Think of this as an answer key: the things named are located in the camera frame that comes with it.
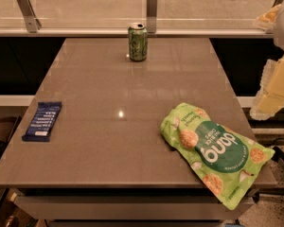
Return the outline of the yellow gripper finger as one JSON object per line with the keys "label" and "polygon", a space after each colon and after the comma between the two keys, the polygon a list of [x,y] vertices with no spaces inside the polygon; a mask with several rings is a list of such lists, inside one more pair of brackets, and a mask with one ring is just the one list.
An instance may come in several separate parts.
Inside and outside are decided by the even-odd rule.
{"label": "yellow gripper finger", "polygon": [[278,61],[267,60],[263,68],[260,89],[257,92],[250,116],[267,120],[284,107],[284,56]]}
{"label": "yellow gripper finger", "polygon": [[270,8],[267,12],[258,16],[257,19],[254,21],[254,26],[264,31],[272,31],[275,24],[276,14],[280,7],[281,5],[278,4]]}

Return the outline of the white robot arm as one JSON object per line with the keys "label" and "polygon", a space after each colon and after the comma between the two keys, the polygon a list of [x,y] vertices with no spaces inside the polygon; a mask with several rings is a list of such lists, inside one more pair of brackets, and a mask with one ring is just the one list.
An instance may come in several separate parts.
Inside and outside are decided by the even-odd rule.
{"label": "white robot arm", "polygon": [[[284,0],[257,17],[256,25],[265,32],[272,32],[275,46],[284,51]],[[283,107],[284,55],[278,61],[266,61],[250,116],[255,120],[267,120]]]}

